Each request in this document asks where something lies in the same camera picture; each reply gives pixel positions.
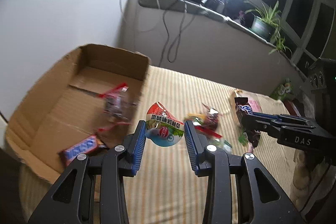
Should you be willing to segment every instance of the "spider plant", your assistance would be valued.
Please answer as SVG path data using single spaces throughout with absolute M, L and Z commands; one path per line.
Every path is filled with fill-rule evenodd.
M 250 9 L 245 11 L 245 14 L 250 12 L 257 12 L 260 15 L 260 19 L 265 22 L 268 25 L 271 25 L 272 27 L 277 28 L 280 25 L 280 20 L 277 18 L 277 14 L 280 13 L 280 10 L 278 10 L 279 7 L 279 1 L 275 3 L 274 7 L 270 7 L 269 9 L 266 9 L 265 5 L 262 3 L 264 10 L 261 10 L 259 8 Z
M 279 28 L 276 29 L 276 31 L 274 33 L 274 38 L 275 38 L 275 46 L 276 46 L 276 48 L 272 49 L 268 54 L 272 54 L 272 53 L 274 53 L 276 51 L 278 51 L 278 52 L 280 52 L 280 51 L 285 52 L 286 50 L 289 50 L 291 52 L 291 55 L 293 55 L 291 49 L 284 45 L 286 39 L 284 37 L 281 37 L 280 32 L 279 32 Z

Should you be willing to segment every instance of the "cardboard box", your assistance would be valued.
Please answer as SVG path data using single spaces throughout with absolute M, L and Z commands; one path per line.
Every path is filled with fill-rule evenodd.
M 64 170 L 58 153 L 107 123 L 96 94 L 126 82 L 131 100 L 140 97 L 149 58 L 119 48 L 89 44 L 66 54 L 29 90 L 6 129 L 14 152 L 41 178 L 54 183 Z M 113 131 L 118 145 L 127 127 Z

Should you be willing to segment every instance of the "black device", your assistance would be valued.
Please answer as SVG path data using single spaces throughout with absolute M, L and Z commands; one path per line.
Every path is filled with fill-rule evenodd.
M 315 109 L 316 121 L 254 113 L 245 115 L 241 122 L 245 128 L 267 132 L 279 144 L 321 154 L 334 164 L 336 137 L 331 107 L 335 84 L 330 81 L 332 77 L 336 80 L 336 62 L 318 59 L 309 70 L 314 82 L 312 92 L 316 104 L 320 104 Z M 322 78 L 317 79 L 317 84 L 315 75 L 320 72 Z M 101 175 L 100 223 L 128 224 L 123 177 L 135 176 L 140 168 L 145 127 L 145 121 L 139 121 L 134 134 L 104 155 L 79 154 L 43 197 L 28 224 L 92 224 L 95 175 Z M 239 224 L 304 223 L 289 197 L 254 154 L 229 155 L 209 145 L 191 121 L 184 125 L 184 136 L 193 171 L 198 177 L 208 176 L 203 224 L 231 223 L 231 174 L 236 177 Z

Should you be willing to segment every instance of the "striped tablecloth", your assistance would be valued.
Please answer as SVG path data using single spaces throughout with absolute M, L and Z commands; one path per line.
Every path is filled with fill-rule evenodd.
M 230 86 L 151 66 L 130 133 L 134 132 L 138 120 L 145 119 L 147 110 L 156 101 L 179 120 L 187 113 L 203 111 L 204 103 L 223 114 L 217 132 L 231 143 L 233 154 L 242 155 L 246 148 L 238 142 L 241 131 L 234 123 L 229 101 L 233 90 Z M 288 114 L 280 101 L 265 95 L 256 96 L 264 113 Z M 276 139 L 262 134 L 254 154 L 289 195 L 294 149 L 278 145 Z M 232 221 L 237 223 L 234 177 L 231 181 Z M 147 140 L 140 171 L 134 178 L 125 178 L 124 184 L 130 224 L 202 222 L 207 178 L 198 178 L 191 170 L 184 138 L 171 147 L 159 147 Z M 22 166 L 20 197 L 26 219 L 48 188 L 47 182 Z

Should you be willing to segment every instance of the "window sill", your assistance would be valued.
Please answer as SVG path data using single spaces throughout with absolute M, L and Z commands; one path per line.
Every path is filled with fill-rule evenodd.
M 211 20 L 221 22 L 224 24 L 228 24 L 231 27 L 240 30 L 241 32 L 246 33 L 247 35 L 255 38 L 257 41 L 268 45 L 272 49 L 276 48 L 273 44 L 267 42 L 264 38 L 260 37 L 256 33 L 252 32 L 251 30 L 245 28 L 244 26 L 238 24 L 237 22 L 233 21 L 231 18 L 223 16 L 219 13 L 214 12 L 213 10 L 210 10 L 208 8 L 199 6 L 198 4 L 191 3 L 189 1 L 184 1 L 184 0 L 159 0 L 160 3 L 160 8 L 161 10 L 172 10 L 175 12 L 184 12 L 184 2 L 187 4 L 187 13 L 188 14 L 197 14 L 200 16 L 205 16 Z M 138 3 L 140 6 L 145 7 L 145 8 L 152 8 L 152 9 L 158 9 L 157 2 L 156 0 L 138 0 Z M 301 79 L 305 81 L 307 77 L 299 70 L 299 68 L 293 64 L 290 59 L 283 53 L 279 52 L 283 57 L 290 63 L 290 65 L 298 72 L 300 75 Z

